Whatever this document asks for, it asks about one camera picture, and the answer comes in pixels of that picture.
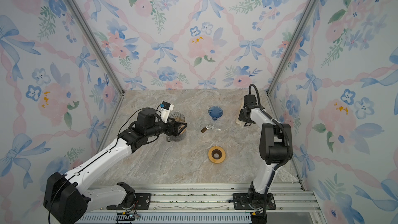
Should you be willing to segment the clear grey glass dripper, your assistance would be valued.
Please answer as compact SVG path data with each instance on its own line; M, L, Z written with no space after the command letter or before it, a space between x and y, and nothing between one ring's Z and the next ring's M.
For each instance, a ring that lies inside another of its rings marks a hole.
M180 112L173 112L169 115L169 121L172 122L173 120L186 122L185 116Z

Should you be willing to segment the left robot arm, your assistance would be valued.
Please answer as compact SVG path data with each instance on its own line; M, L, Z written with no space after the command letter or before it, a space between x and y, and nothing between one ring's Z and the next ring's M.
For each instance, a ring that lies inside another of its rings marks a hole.
M160 135L178 137L188 124L170 117L172 107L161 105L134 113L137 119L127 129L120 129L117 137L102 151L80 166L65 172L55 172L46 182L44 208L48 218L61 224L74 224L93 210L116 206L128 212L137 208L140 200L134 188L124 182L92 190L91 185L115 164L135 153L142 146L156 141Z

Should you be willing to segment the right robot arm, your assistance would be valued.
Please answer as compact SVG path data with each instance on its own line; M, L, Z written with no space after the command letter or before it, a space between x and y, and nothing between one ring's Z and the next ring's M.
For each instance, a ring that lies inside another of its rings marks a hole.
M266 209L272 203L270 188L278 169L293 156L291 127L273 118L253 94L244 96L238 120L246 127L257 124L261 129L259 154L262 164L248 189L247 200L242 202L254 209Z

